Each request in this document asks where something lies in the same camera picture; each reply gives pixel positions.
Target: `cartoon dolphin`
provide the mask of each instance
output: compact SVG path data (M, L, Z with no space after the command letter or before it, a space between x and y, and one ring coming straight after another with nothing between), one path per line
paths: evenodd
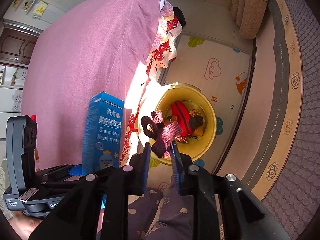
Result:
M111 152L106 153L106 151L105 151L105 152L103 152L103 155L100 157L99 167L101 170L113 166L113 159L112 159L112 156L110 153Z

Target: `brown cabinet door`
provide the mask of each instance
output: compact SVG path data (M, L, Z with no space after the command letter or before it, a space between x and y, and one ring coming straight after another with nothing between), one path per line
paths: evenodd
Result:
M4 28L0 36L0 59L29 65L38 37Z

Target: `nasal spray box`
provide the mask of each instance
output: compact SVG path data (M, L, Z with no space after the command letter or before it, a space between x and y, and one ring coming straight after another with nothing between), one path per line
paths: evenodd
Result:
M90 99L84 128L82 175L119 167L124 101L101 92Z

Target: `red floral sheet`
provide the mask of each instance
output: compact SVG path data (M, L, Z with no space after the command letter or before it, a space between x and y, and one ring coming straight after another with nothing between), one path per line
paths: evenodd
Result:
M150 50L150 54L146 60L146 73L148 79L143 86L140 94L140 101L146 91L146 86L151 80L156 79L156 75L161 68L167 68L170 61L173 61L177 55L177 50L174 45L174 40L182 31L182 27L173 13L173 6L164 1L164 7L160 11L161 18L159 20L158 31ZM125 134L124 148L120 158L120 166L126 165L130 157L137 153L138 147L138 129L136 126L137 117L139 114L140 103L137 106L135 113L132 113L127 131Z

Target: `beige curtain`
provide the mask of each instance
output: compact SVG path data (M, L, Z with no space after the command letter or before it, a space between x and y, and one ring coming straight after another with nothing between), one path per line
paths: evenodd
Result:
M231 15L240 27L240 34L254 39L260 28L268 0L232 0Z

